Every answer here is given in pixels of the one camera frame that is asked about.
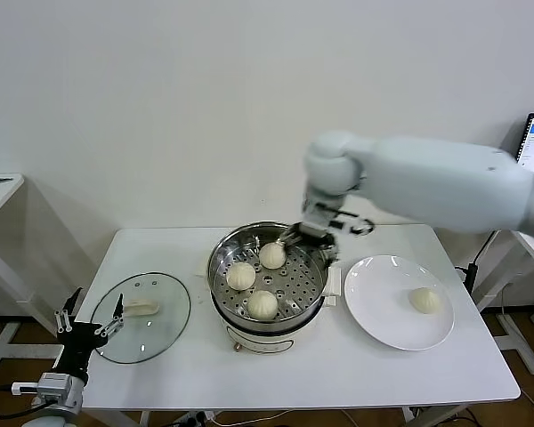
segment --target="black cable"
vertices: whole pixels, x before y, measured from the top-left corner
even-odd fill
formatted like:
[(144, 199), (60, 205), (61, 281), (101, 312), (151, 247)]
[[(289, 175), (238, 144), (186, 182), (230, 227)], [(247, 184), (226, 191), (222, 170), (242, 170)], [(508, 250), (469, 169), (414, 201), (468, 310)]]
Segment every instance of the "black cable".
[(477, 261), (479, 261), (479, 257), (481, 256), (482, 252), (487, 247), (487, 245), (489, 244), (490, 240), (494, 237), (494, 235), (496, 233), (497, 233), (496, 231), (491, 231), (490, 232), (489, 236), (487, 237), (487, 239), (485, 240), (484, 244), (482, 245), (481, 250), (479, 250), (477, 255), (474, 257), (473, 264), (476, 264)]
[[(11, 392), (12, 385), (11, 384), (0, 385), (0, 391)], [(0, 414), (0, 420), (12, 420), (13, 418), (20, 418), (21, 416), (33, 414), (41, 409), (44, 409), (45, 407), (49, 407), (52, 403), (53, 402), (45, 402), (42, 405), (38, 405), (37, 407), (32, 407), (30, 409), (26, 409), (25, 411), (15, 412), (13, 414)]]
[(474, 419), (477, 425), (481, 425), (481, 423), (479, 423), (479, 420), (477, 420), (477, 417), (474, 415), (473, 411), (470, 408), (467, 408), (466, 412), (469, 413), (469, 415)]

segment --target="glass lid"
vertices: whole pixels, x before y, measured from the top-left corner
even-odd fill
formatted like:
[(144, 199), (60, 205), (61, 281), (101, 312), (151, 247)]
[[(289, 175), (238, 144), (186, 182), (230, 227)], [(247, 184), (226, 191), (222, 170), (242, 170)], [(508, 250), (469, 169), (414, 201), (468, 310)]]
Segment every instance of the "glass lid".
[(123, 295), (124, 327), (97, 349), (117, 363), (137, 363), (168, 349), (180, 336), (190, 315), (190, 297), (182, 282), (164, 273), (132, 276), (107, 292), (93, 312), (92, 322), (105, 325)]

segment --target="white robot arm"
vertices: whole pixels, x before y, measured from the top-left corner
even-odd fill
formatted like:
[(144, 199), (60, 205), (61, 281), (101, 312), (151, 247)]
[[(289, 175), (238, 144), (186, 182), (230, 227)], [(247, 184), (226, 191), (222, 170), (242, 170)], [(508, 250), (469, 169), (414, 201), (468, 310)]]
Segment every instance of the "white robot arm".
[(534, 236), (534, 173), (500, 149), (334, 131), (311, 144), (305, 165), (306, 228), (326, 228), (352, 194), (434, 227)]

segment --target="perforated steamer tray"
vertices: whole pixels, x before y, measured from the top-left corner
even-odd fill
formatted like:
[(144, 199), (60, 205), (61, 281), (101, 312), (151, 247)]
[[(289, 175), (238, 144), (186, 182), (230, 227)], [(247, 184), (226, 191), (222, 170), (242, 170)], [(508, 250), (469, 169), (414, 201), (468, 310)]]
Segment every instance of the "perforated steamer tray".
[[(287, 261), (280, 269), (266, 269), (259, 262), (259, 250), (277, 240), (287, 227), (277, 222), (240, 227), (223, 238), (210, 256), (207, 280), (215, 307), (245, 332), (279, 334), (297, 329), (316, 315), (323, 303), (330, 264), (323, 248), (299, 241), (286, 246)], [(228, 268), (235, 262), (247, 262), (255, 268), (255, 282), (246, 291), (236, 291), (227, 284)], [(247, 301), (258, 290), (276, 295), (279, 309), (273, 320), (255, 320), (247, 313)]]

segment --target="white wall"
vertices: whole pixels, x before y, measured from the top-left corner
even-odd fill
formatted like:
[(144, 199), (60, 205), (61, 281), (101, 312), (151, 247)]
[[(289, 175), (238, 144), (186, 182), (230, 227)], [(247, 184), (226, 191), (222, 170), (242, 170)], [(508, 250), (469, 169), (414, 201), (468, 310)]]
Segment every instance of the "white wall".
[(498, 145), (530, 111), (534, 0), (0, 0), (0, 172), (95, 265), (122, 227), (296, 219), (321, 131)]

